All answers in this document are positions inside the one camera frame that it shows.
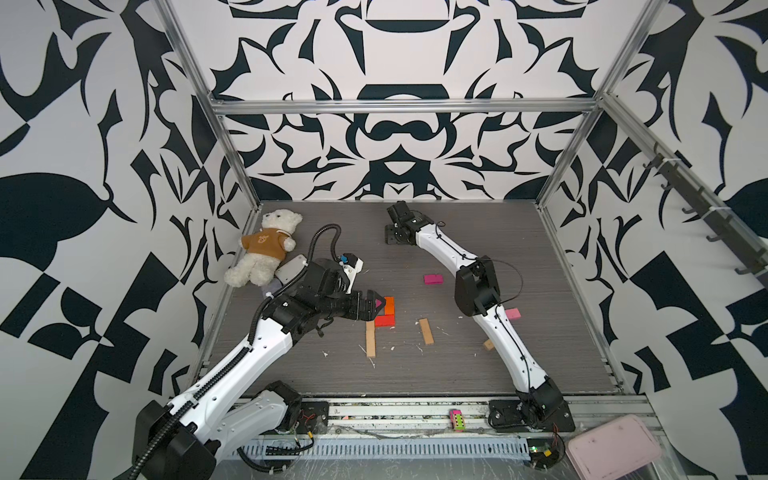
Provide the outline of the orange block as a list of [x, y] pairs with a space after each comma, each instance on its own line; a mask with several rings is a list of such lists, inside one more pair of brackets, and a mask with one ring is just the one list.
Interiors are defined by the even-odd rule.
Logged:
[[394, 316], [395, 315], [395, 299], [391, 296], [388, 296], [385, 298], [385, 309], [384, 314], [386, 316]]

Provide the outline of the red block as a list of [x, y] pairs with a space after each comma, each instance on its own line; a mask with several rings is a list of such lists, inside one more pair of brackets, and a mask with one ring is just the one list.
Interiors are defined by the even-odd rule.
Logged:
[[396, 326], [396, 318], [394, 315], [380, 315], [374, 320], [374, 326], [376, 328], [390, 328]]

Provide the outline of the magenta block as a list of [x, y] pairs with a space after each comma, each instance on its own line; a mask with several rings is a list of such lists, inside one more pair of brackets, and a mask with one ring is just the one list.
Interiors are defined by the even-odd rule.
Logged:
[[428, 274], [423, 276], [425, 285], [440, 285], [444, 283], [443, 276], [440, 274]]

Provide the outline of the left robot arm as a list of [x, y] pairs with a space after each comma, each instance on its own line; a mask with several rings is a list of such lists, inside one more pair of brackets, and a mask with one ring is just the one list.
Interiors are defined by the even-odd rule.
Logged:
[[336, 318], [370, 322], [384, 306], [373, 290], [354, 289], [363, 262], [352, 254], [306, 263], [288, 284], [268, 295], [253, 331], [187, 390], [137, 415], [132, 465], [124, 479], [208, 479], [217, 464], [254, 437], [287, 432], [297, 422], [301, 395], [285, 383], [255, 399], [246, 390], [307, 333]]

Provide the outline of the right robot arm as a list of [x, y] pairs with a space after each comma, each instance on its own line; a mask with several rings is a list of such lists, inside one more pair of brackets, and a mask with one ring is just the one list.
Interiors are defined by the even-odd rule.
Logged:
[[498, 432], [573, 432], [574, 417], [561, 390], [515, 331], [501, 298], [493, 260], [477, 256], [450, 239], [436, 222], [399, 201], [387, 208], [390, 245], [417, 246], [454, 275], [454, 299], [493, 343], [515, 387], [515, 400], [489, 403], [489, 426]]

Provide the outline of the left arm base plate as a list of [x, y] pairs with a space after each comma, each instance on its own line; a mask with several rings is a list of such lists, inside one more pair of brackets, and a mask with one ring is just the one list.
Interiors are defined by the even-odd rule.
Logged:
[[325, 434], [328, 430], [330, 404], [326, 401], [302, 402], [287, 411], [282, 430], [298, 435]]

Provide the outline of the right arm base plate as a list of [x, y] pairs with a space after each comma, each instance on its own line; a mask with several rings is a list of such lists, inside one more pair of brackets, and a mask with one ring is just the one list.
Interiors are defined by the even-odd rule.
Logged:
[[488, 404], [489, 426], [502, 433], [565, 432], [576, 430], [574, 416], [567, 402], [538, 409], [532, 402], [522, 400], [492, 400]]

